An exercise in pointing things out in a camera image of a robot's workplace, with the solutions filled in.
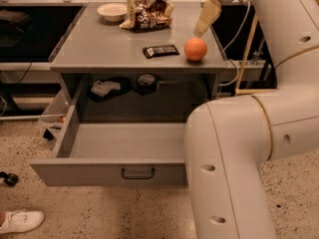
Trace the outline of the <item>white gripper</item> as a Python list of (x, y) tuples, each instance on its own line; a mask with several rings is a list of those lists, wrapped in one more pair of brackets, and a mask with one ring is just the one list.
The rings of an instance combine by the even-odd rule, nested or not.
[(231, 3), (233, 0), (206, 0), (194, 28), (194, 35), (201, 37), (221, 13), (220, 3)]

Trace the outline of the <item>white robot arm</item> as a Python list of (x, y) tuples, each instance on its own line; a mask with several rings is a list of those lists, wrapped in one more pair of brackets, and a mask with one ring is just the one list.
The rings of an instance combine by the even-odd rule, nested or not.
[(319, 5), (252, 0), (277, 87), (198, 107), (185, 126), (197, 239), (275, 239), (259, 166), (317, 148)]

